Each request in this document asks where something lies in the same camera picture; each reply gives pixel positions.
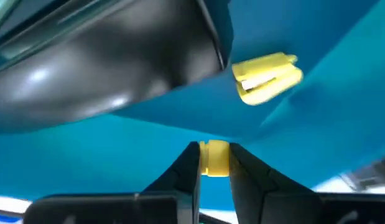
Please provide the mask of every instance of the yellow plastic clip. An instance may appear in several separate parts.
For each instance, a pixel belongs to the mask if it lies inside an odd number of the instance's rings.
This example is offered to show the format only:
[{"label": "yellow plastic clip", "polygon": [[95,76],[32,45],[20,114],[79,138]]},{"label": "yellow plastic clip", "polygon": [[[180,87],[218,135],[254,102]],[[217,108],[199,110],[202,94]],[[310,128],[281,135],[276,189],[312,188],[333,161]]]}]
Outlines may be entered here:
[{"label": "yellow plastic clip", "polygon": [[234,64],[241,99],[248,105],[258,105],[298,84],[303,73],[294,66],[296,61],[295,55],[275,53]]},{"label": "yellow plastic clip", "polygon": [[200,171],[209,177],[230,175],[230,144],[226,141],[200,142]]}]

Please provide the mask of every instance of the teal fabric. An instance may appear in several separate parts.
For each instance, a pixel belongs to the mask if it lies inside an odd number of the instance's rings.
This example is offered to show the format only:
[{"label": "teal fabric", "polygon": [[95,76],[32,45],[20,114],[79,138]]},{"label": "teal fabric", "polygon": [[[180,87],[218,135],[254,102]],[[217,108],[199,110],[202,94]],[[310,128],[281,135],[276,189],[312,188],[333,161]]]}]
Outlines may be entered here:
[{"label": "teal fabric", "polygon": [[[311,69],[378,0],[231,0],[232,62],[287,52]],[[241,138],[276,108],[284,93],[259,106],[245,105],[230,69],[212,80],[183,88],[118,112],[118,115],[206,133]],[[169,116],[169,113],[182,114]]]},{"label": "teal fabric", "polygon": [[[245,4],[239,7],[246,9],[258,6],[253,0],[241,2]],[[351,4],[352,10],[358,2]],[[256,15],[253,11],[243,15],[241,8],[233,12],[241,16],[240,21],[233,17],[236,43],[241,47],[246,42],[247,49],[248,33],[241,39],[238,30],[249,29],[238,26],[250,19],[254,30]],[[343,20],[341,14],[336,19],[318,18],[325,19],[334,21],[328,26]],[[286,38],[306,28],[279,35]],[[308,53],[326,42],[309,40],[305,39],[307,46],[313,49],[306,49]],[[242,55],[241,49],[235,51]],[[191,126],[173,128],[105,115],[35,133],[0,136],[0,195],[34,200],[54,193],[141,190],[195,140],[241,143],[309,187],[385,156],[385,0],[310,69],[301,85],[283,97],[255,108],[246,106],[238,100],[227,71],[159,98],[161,103],[155,107],[161,118],[199,122],[207,132],[218,135],[188,130]],[[182,110],[177,104],[190,106]],[[145,113],[144,109],[150,108],[141,107],[139,112]],[[233,209],[228,180],[204,178],[201,200],[203,208]]]},{"label": "teal fabric", "polygon": [[385,0],[244,146],[309,186],[385,156]]},{"label": "teal fabric", "polygon": [[[0,195],[137,192],[158,178],[190,141],[218,136],[106,115],[35,133],[0,136]],[[231,204],[227,179],[208,201]]]}]

